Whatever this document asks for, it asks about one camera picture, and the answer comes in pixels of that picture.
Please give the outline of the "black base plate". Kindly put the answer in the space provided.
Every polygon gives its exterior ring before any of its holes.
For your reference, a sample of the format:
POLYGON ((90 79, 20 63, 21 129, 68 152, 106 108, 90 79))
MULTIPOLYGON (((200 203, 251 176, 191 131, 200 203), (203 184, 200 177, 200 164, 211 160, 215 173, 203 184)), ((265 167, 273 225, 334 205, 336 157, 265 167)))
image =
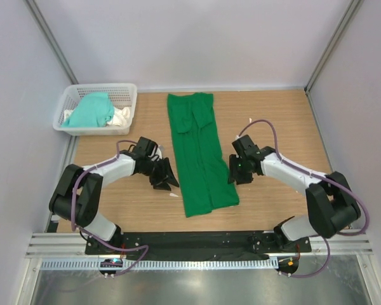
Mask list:
POLYGON ((259 261, 268 254, 310 253, 308 238, 278 244, 272 231, 124 233, 123 248, 149 247, 146 261, 259 261))

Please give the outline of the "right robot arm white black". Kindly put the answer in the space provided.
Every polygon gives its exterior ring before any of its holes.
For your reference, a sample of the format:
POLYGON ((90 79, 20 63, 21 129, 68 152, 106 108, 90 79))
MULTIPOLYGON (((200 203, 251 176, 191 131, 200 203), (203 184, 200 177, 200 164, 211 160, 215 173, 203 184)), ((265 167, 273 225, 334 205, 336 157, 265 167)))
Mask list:
POLYGON ((249 184, 253 176, 276 179, 302 194, 307 214, 293 216, 274 227, 274 246, 287 252, 298 240, 319 235, 331 238, 361 216, 359 204, 339 172, 312 171, 285 158, 275 148, 259 148, 248 135, 236 139, 229 156, 228 183, 249 184))

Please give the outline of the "teal t shirt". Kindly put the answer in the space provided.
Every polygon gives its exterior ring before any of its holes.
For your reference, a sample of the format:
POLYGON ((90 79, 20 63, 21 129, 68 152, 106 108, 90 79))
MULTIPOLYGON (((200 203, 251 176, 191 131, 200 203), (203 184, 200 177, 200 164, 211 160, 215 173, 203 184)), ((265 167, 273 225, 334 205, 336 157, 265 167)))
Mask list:
POLYGON ((85 95, 76 108, 64 119, 64 128, 105 127, 114 116, 114 105, 105 92, 85 95))

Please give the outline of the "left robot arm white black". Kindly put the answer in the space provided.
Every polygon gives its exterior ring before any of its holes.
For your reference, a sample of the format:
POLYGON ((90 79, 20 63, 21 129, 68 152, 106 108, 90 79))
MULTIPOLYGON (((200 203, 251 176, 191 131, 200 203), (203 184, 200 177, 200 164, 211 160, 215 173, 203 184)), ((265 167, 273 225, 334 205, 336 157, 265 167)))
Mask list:
POLYGON ((167 157, 156 142, 140 137, 137 141, 116 142, 116 154, 103 162, 88 166, 70 164, 65 167, 49 202, 49 210, 70 221, 97 241, 108 254, 123 251, 121 228, 99 211, 102 189, 109 184, 135 174, 149 178, 153 189, 171 191, 178 187, 167 157))

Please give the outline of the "aluminium frame rail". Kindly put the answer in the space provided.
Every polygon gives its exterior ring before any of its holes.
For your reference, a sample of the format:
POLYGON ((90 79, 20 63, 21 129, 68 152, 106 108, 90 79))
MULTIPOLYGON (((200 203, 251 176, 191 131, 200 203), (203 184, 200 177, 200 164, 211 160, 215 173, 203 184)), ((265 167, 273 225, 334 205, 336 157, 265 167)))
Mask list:
MULTIPOLYGON (((123 248, 147 245, 149 261, 245 261, 264 255, 372 254, 365 234, 336 235, 324 242, 320 237, 301 238, 278 245, 271 231, 124 233, 123 248)), ((72 233, 35 233, 27 257, 80 257, 120 255, 89 237, 72 233)))

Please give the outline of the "green t shirt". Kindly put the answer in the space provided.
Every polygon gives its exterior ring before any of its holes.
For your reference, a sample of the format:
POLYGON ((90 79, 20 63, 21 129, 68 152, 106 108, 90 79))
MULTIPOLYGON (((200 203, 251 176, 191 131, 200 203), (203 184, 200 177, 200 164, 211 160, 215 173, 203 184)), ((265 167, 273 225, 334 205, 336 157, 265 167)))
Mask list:
POLYGON ((239 204, 223 159, 211 93, 167 98, 171 140, 186 217, 239 204))

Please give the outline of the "white plastic basket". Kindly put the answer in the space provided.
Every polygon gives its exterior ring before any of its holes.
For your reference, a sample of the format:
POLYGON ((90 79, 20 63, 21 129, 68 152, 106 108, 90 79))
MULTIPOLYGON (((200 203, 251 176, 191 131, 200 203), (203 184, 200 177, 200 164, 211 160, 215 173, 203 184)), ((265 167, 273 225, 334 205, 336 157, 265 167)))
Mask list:
POLYGON ((53 129, 73 136, 127 135, 136 102, 132 83, 71 85, 58 101, 53 129))

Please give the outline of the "white t shirt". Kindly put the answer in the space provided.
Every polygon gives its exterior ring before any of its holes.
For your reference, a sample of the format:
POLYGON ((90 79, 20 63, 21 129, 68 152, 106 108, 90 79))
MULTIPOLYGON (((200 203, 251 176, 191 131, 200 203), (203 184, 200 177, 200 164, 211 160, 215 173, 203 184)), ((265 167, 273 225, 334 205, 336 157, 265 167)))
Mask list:
POLYGON ((109 110, 76 109, 63 112, 62 127, 67 128, 98 128, 108 126, 123 127, 128 124, 131 112, 129 107, 109 110))

